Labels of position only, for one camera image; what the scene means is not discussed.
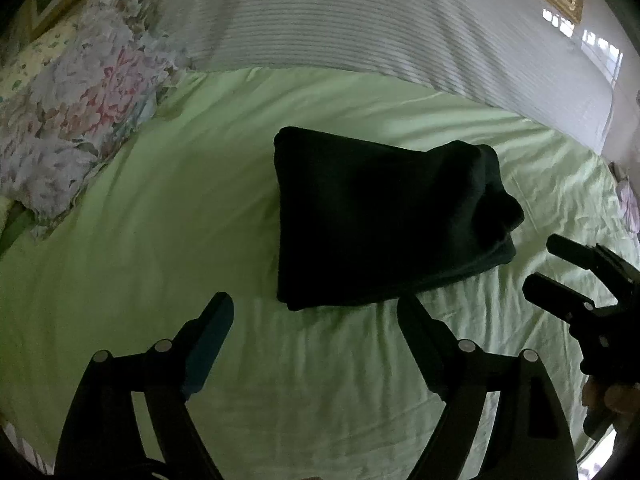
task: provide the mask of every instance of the black fabric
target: black fabric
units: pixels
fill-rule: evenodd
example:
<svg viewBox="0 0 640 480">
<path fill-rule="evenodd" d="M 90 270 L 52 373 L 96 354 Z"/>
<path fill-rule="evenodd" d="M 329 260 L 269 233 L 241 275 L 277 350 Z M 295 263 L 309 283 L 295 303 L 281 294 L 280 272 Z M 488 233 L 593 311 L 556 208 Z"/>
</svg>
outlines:
<svg viewBox="0 0 640 480">
<path fill-rule="evenodd" d="M 489 146 L 413 152 L 294 127 L 274 144 L 278 299 L 290 310 L 413 294 L 515 254 L 524 216 Z"/>
</svg>

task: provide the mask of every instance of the folded clothing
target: folded clothing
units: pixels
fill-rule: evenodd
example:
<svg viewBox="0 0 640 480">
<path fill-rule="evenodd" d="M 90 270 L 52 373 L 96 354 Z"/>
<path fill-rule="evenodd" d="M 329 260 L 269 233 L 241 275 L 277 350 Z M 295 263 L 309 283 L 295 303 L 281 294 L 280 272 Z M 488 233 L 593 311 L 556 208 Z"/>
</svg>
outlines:
<svg viewBox="0 0 640 480">
<path fill-rule="evenodd" d="M 278 299 L 290 310 L 415 294 L 515 255 L 524 215 L 489 146 L 413 152 L 295 127 L 274 145 Z"/>
</svg>

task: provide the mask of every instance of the human hand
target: human hand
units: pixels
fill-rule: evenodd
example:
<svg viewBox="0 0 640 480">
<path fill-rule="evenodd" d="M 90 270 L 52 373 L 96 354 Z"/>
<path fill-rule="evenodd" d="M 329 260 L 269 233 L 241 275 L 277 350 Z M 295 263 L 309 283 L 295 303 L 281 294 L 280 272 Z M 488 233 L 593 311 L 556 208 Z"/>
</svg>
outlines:
<svg viewBox="0 0 640 480">
<path fill-rule="evenodd" d="M 598 409 L 602 403 L 612 412 L 618 413 L 613 427 L 619 433 L 625 433 L 640 413 L 640 388 L 628 384 L 613 384 L 607 388 L 593 377 L 589 377 L 582 388 L 582 405 Z"/>
</svg>

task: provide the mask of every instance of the mattress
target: mattress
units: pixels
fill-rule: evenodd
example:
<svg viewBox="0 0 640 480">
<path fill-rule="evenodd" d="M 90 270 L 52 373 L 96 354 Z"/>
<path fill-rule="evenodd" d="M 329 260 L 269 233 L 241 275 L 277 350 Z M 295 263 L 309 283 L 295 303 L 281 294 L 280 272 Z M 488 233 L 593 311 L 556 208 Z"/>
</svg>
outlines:
<svg viewBox="0 0 640 480">
<path fill-rule="evenodd" d="M 579 347 L 520 287 L 539 270 L 597 305 L 610 301 L 593 276 L 545 252 L 552 233 L 640 264 L 604 161 L 511 112 L 320 68 L 190 75 L 49 238 L 25 232 L 14 242 L 0 260 L 0 412 L 52 463 L 92 354 L 145 351 L 224 290 L 236 319 L 188 410 L 225 478 L 405 478 L 443 404 L 426 389 L 395 302 L 294 313 L 276 300 L 273 137 L 287 125 L 411 150 L 453 139 L 495 149 L 526 216 L 513 232 L 516 257 L 420 300 L 487 351 L 539 352 L 583 452 Z M 135 402 L 145 446 L 158 456 Z M 496 403 L 488 398 L 466 478 L 479 468 Z"/>
<path fill-rule="evenodd" d="M 158 27 L 201 70 L 383 73 L 516 112 L 597 153 L 604 145 L 612 87 L 579 26 L 570 40 L 542 18 L 544 0 L 152 1 Z"/>
</svg>

